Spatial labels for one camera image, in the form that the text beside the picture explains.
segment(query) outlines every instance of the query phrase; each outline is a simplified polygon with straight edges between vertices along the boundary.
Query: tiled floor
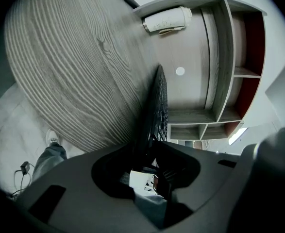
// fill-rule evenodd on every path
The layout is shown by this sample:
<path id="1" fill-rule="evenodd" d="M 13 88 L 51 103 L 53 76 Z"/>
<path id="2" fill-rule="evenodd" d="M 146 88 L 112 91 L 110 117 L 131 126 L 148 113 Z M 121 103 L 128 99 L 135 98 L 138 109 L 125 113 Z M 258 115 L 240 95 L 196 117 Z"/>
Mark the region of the tiled floor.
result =
<path id="1" fill-rule="evenodd" d="M 0 98 L 0 189 L 9 193 L 20 189 L 22 174 L 16 174 L 14 185 L 14 172 L 24 161 L 35 165 L 46 147 L 48 129 L 47 123 L 34 110 L 18 85 L 12 85 Z M 63 139 L 61 145 L 67 151 L 68 158 L 84 153 Z M 28 182 L 27 175 L 23 187 Z"/>

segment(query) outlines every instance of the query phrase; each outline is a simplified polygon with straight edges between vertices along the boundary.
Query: white cup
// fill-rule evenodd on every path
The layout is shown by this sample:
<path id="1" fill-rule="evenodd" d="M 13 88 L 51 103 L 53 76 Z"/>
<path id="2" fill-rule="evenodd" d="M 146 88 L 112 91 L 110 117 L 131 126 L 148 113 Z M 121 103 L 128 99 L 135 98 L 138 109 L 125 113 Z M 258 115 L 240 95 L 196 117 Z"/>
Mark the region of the white cup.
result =
<path id="1" fill-rule="evenodd" d="M 144 18 L 143 26 L 147 32 L 174 27 L 186 27 L 190 24 L 192 12 L 189 8 L 179 7 L 165 10 Z"/>

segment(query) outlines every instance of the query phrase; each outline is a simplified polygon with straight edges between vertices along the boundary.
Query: white shoe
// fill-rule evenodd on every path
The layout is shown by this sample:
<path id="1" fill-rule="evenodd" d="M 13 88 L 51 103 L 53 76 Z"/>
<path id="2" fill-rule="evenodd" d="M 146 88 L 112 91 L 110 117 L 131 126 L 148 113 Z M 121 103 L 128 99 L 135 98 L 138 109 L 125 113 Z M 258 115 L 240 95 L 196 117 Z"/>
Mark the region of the white shoe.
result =
<path id="1" fill-rule="evenodd" d="M 56 132 L 52 129 L 49 129 L 46 133 L 46 137 L 45 137 L 45 142 L 46 142 L 46 145 L 49 147 L 50 144 L 52 143 L 58 143 L 59 144 L 59 138 L 56 134 Z"/>

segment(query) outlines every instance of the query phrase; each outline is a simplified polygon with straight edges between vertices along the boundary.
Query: person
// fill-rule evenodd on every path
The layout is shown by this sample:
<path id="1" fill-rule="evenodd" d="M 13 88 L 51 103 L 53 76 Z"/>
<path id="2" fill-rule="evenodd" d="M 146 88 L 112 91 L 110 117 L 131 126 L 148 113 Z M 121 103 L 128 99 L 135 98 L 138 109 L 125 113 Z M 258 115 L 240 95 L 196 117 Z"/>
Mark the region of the person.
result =
<path id="1" fill-rule="evenodd" d="M 49 129 L 47 131 L 45 141 L 47 147 L 35 164 L 32 174 L 33 181 L 46 174 L 54 166 L 68 159 L 66 150 L 60 145 L 60 139 L 54 130 Z"/>

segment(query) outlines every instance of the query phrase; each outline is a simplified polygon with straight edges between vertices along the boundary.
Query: power adapter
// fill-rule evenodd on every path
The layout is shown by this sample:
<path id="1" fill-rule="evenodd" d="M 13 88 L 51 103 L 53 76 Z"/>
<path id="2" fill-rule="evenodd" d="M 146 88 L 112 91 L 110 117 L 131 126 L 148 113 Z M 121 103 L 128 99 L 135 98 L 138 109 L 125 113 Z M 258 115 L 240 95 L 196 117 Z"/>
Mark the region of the power adapter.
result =
<path id="1" fill-rule="evenodd" d="M 30 164 L 29 162 L 25 161 L 21 166 L 20 166 L 21 172 L 23 175 L 26 175 L 29 170 L 30 170 Z"/>

